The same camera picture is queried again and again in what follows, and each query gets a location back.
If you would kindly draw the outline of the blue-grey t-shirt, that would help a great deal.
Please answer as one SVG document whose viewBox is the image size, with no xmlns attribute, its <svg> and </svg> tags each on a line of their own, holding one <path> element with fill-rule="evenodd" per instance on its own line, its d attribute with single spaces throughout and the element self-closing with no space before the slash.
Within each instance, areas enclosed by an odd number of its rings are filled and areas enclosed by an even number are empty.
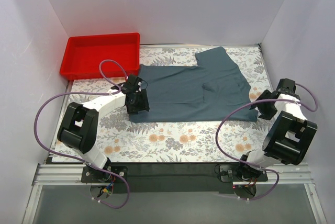
<svg viewBox="0 0 335 224">
<path fill-rule="evenodd" d="M 195 54 L 196 66 L 142 65 L 150 110 L 131 122 L 219 121 L 250 102 L 250 84 L 223 47 Z"/>
</svg>

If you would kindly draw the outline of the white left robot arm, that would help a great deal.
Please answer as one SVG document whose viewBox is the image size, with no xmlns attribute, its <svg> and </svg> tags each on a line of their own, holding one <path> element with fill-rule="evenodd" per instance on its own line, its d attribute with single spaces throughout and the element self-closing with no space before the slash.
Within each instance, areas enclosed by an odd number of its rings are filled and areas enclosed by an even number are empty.
<svg viewBox="0 0 335 224">
<path fill-rule="evenodd" d="M 89 165 L 107 169 L 110 160 L 97 147 L 96 138 L 99 121 L 115 109 L 126 107 L 128 115 L 149 111 L 147 90 L 141 85 L 144 80 L 130 75 L 120 83 L 120 88 L 112 87 L 107 95 L 99 96 L 89 102 L 68 105 L 57 139 L 74 150 Z"/>
</svg>

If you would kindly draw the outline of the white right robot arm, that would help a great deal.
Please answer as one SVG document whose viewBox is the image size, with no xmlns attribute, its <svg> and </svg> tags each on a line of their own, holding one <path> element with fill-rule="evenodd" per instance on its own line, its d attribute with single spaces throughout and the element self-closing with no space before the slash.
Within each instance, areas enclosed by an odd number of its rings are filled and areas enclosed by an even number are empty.
<svg viewBox="0 0 335 224">
<path fill-rule="evenodd" d="M 317 132 L 317 124 L 308 120 L 296 94 L 298 84 L 290 79 L 280 79 L 275 91 L 265 90 L 257 99 L 275 99 L 273 102 L 252 105 L 257 108 L 259 118 L 271 120 L 276 118 L 265 137 L 262 148 L 249 151 L 241 157 L 242 163 L 261 170 L 274 164 L 298 165 Z"/>
</svg>

